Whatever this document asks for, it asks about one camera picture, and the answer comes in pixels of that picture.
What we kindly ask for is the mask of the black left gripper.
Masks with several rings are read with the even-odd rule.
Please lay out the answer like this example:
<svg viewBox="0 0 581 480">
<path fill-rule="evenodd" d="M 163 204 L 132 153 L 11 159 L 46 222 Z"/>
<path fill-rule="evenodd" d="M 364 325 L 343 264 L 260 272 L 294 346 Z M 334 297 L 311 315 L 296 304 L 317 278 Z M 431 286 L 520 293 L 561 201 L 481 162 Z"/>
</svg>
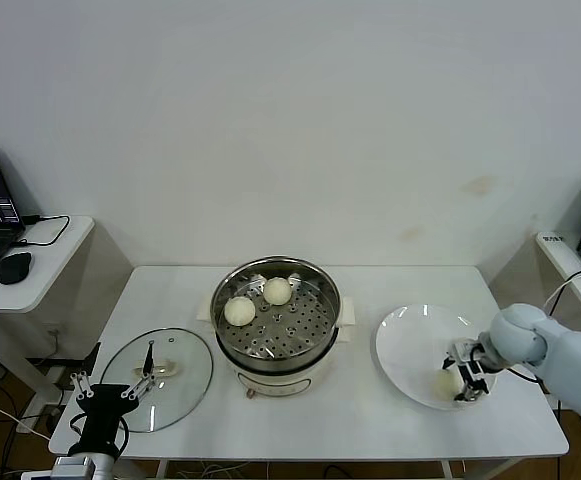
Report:
<svg viewBox="0 0 581 480">
<path fill-rule="evenodd" d="M 154 341 L 148 341 L 143 364 L 132 371 L 130 385 L 96 384 L 91 387 L 86 371 L 70 375 L 77 404 L 85 419 L 77 453 L 123 453 L 128 445 L 130 429 L 124 418 L 133 412 L 155 386 Z"/>
</svg>

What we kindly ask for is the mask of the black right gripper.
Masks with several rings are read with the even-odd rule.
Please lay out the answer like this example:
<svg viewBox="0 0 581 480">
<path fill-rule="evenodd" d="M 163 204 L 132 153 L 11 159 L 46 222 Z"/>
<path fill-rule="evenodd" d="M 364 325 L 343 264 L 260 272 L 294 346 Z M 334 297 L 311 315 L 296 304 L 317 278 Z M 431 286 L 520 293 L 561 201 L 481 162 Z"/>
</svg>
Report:
<svg viewBox="0 0 581 480">
<path fill-rule="evenodd" d="M 454 396 L 455 402 L 476 402 L 489 393 L 489 385 L 485 375 L 493 375 L 494 370 L 486 363 L 488 357 L 481 343 L 466 340 L 460 344 L 451 344 L 443 360 L 442 369 L 447 370 L 453 365 L 459 367 L 463 387 Z"/>
</svg>

